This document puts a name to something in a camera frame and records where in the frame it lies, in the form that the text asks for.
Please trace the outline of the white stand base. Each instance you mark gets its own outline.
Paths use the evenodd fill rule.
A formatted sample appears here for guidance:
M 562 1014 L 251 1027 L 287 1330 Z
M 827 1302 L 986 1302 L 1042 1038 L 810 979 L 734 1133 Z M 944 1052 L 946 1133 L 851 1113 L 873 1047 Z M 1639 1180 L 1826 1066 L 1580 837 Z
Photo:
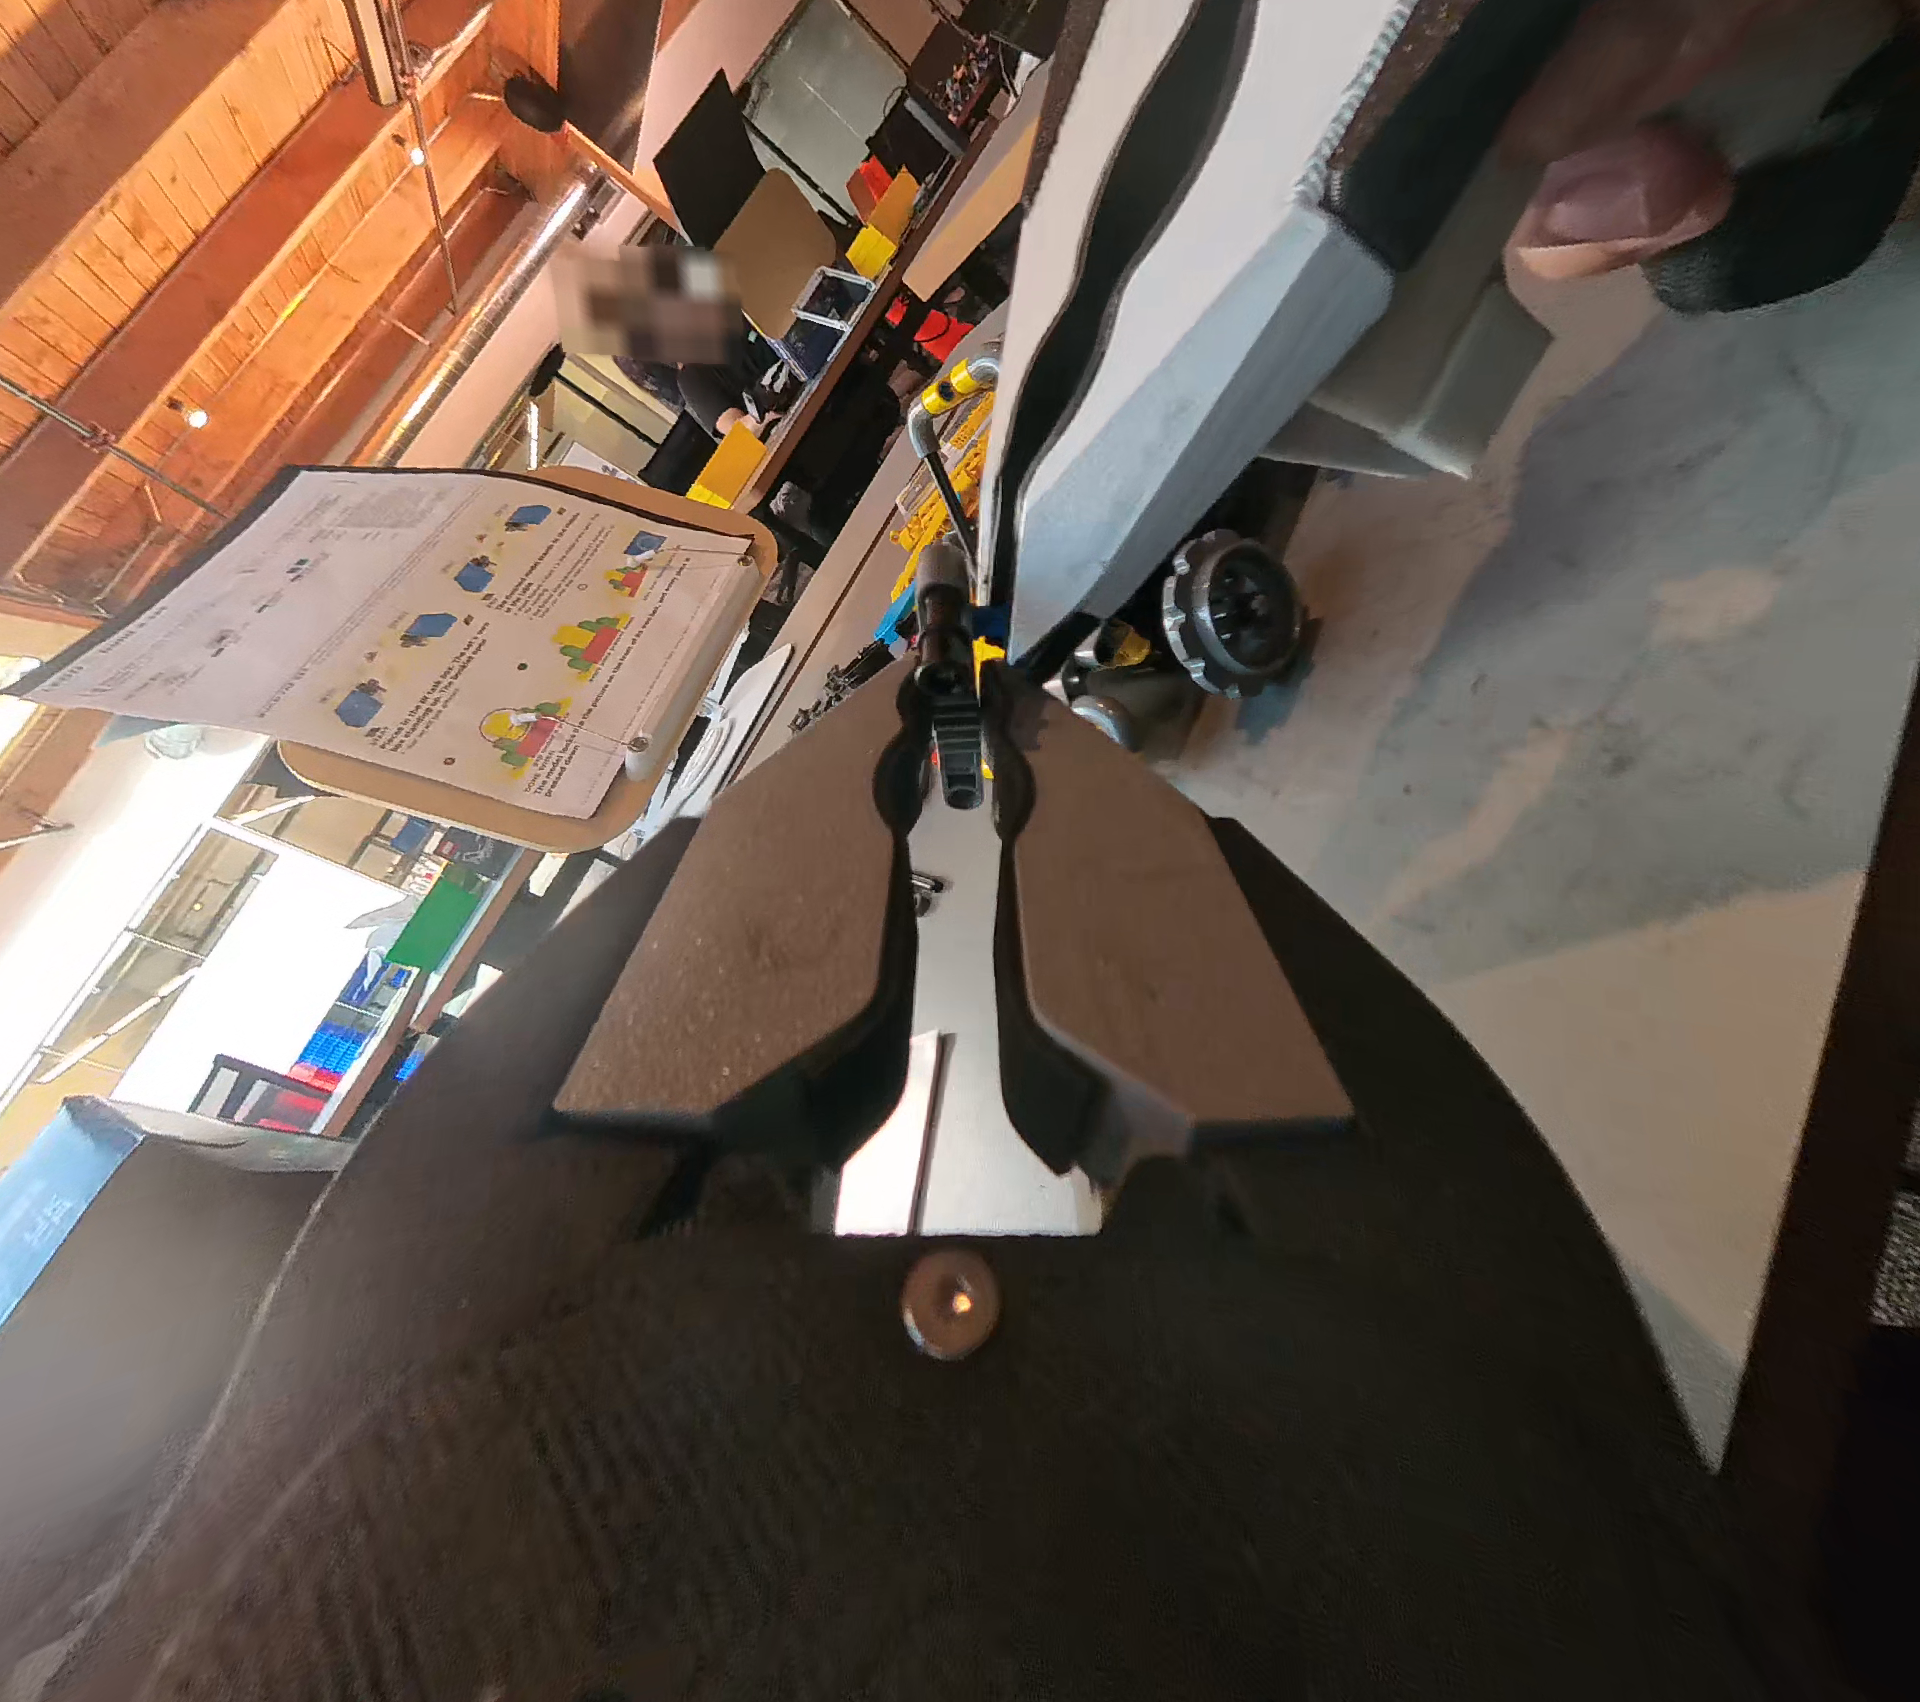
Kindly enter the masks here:
M 709 812 L 713 800 L 751 751 L 759 723 L 793 657 L 795 645 L 780 644 L 732 682 L 694 738 L 694 747 L 657 790 L 647 809 L 647 820 L 653 825 L 699 820 Z

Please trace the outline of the person's right hand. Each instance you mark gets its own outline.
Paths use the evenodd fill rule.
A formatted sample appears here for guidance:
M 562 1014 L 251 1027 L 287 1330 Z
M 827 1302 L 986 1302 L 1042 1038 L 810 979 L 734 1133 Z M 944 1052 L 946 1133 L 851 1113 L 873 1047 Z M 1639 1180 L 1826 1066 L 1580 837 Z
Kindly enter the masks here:
M 1545 279 L 1579 279 L 1720 223 L 1732 170 L 1673 108 L 1821 2 L 1586 0 L 1503 126 L 1500 156 L 1540 170 L 1511 254 Z M 1917 24 L 1919 0 L 1888 2 Z

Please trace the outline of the yellow plastic bin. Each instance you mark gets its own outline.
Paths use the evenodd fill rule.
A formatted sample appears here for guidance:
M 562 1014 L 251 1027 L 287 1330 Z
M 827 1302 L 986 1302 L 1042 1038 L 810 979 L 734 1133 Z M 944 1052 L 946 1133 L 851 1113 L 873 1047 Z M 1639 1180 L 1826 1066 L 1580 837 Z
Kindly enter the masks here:
M 737 509 L 766 458 L 766 441 L 751 417 L 737 417 L 684 496 L 699 504 Z
M 921 179 L 911 170 L 888 170 L 873 156 L 846 183 L 859 210 L 859 223 L 845 247 L 846 264 L 867 281 L 875 281 L 894 264 L 900 242 L 914 217 Z

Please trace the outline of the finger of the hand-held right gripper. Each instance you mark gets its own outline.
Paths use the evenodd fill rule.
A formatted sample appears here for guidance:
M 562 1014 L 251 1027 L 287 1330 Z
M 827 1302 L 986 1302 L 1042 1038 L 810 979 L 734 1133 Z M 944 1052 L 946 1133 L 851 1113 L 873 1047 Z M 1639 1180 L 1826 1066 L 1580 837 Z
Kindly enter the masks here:
M 1229 109 L 1230 34 L 1171 72 L 1201 7 L 1106 0 L 1023 217 L 985 509 L 1199 509 L 1234 473 L 1234 297 L 1153 234 Z
M 1099 0 L 1009 317 L 1009 655 L 1118 608 L 1421 259 L 1332 157 L 1421 0 Z

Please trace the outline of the blue cardboard kit box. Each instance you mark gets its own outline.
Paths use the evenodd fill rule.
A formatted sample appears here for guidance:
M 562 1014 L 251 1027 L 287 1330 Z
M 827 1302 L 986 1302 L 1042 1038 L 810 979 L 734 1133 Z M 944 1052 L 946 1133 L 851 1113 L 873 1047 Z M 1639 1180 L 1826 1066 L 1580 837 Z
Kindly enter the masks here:
M 59 1281 L 282 1253 L 355 1144 L 67 1097 L 5 1169 L 3 1319 Z

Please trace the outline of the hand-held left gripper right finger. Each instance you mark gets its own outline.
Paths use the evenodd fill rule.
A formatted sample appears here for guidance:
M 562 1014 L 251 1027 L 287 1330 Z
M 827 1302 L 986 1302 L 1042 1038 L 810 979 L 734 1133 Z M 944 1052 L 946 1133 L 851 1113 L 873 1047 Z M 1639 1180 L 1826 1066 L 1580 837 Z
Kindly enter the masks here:
M 1023 678 L 990 682 L 1005 1109 L 1050 1169 L 1126 1178 L 1323 1135 L 1354 1103 L 1211 817 Z

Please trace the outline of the printed instruction sheet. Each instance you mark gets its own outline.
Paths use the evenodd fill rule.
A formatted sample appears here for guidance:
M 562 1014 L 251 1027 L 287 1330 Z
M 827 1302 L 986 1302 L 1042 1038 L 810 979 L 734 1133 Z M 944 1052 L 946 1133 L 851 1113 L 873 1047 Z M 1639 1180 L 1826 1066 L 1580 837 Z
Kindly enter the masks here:
M 13 682 L 63 711 L 315 739 L 387 585 L 449 556 L 479 467 L 297 466 L 120 614 Z

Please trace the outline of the yellow toy brick vehicle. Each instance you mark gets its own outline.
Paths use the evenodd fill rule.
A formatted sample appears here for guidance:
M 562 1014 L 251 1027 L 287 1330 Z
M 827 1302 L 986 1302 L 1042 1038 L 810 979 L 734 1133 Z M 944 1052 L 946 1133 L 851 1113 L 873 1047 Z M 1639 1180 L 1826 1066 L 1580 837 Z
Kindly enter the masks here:
M 965 351 L 907 410 L 905 433 L 924 467 L 899 497 L 894 540 L 907 563 L 876 645 L 916 637 L 919 570 L 931 549 L 961 563 L 961 583 L 973 582 L 996 384 L 996 351 Z M 1284 559 L 1219 517 L 1189 533 L 1116 611 L 1076 624 L 1068 645 L 1030 669 L 1118 746 L 1167 760 L 1209 699 L 1242 701 L 1286 679 L 1311 632 Z

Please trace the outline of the metal duct pipe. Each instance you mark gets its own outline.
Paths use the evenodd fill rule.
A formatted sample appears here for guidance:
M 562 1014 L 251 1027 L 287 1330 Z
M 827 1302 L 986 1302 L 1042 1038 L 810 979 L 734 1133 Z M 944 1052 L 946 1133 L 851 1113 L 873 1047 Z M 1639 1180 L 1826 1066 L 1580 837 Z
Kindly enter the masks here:
M 540 210 L 540 220 L 492 267 L 492 273 L 485 275 L 469 303 L 449 319 L 445 334 L 426 345 L 423 362 L 401 384 L 365 441 L 355 447 L 355 466 L 398 466 L 405 451 L 516 311 L 521 300 L 537 286 L 562 239 L 576 231 L 597 187 L 597 179 L 574 177 L 551 206 Z

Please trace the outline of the grey gear rack piece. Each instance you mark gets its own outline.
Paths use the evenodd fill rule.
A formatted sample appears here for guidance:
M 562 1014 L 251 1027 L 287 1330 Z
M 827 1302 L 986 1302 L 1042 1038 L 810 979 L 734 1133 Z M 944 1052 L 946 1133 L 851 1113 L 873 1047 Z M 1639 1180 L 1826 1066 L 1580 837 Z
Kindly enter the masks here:
M 911 603 L 914 690 L 928 721 L 942 800 L 974 812 L 988 800 L 988 746 L 979 687 L 974 574 L 952 540 L 916 557 Z

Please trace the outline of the grey desk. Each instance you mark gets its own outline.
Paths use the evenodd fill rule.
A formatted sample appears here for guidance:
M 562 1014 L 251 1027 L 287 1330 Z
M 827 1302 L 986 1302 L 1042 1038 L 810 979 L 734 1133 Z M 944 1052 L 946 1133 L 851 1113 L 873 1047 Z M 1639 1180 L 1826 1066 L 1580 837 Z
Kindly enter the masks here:
M 1270 467 L 1314 644 L 1147 760 L 1500 1072 L 1719 1462 L 1917 665 L 1917 204 L 1741 316 L 1506 277 L 1549 350 L 1475 473 Z

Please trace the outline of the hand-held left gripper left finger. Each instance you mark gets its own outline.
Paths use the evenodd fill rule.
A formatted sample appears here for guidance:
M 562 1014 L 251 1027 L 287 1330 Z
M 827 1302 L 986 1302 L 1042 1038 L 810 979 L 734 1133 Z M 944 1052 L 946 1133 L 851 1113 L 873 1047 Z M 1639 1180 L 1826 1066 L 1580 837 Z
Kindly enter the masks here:
M 919 948 L 911 678 L 876 678 L 719 794 L 554 1112 L 579 1123 L 882 1123 Z

